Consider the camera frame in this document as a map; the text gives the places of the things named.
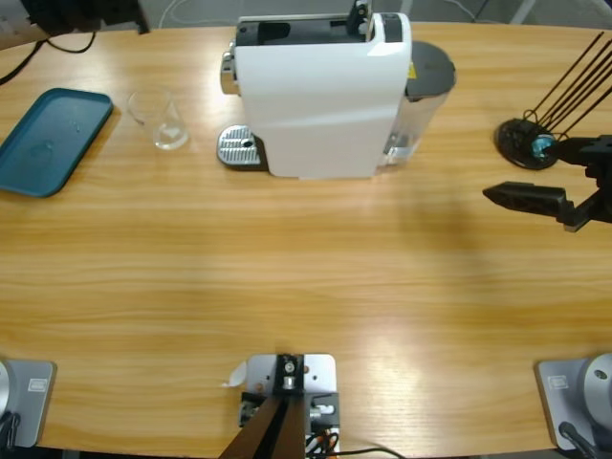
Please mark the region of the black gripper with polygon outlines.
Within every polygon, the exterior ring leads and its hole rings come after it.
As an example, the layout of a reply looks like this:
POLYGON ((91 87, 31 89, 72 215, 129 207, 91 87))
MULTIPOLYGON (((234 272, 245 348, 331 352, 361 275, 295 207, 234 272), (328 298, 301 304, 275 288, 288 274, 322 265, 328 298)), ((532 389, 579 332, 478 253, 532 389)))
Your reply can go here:
POLYGON ((596 181, 597 190, 576 208, 567 199, 566 190, 555 186, 504 182, 485 188, 483 195, 509 210, 554 217, 570 232, 581 230, 591 221, 610 224, 611 136, 570 138, 546 148, 545 153, 568 164, 585 166, 585 176, 596 181))

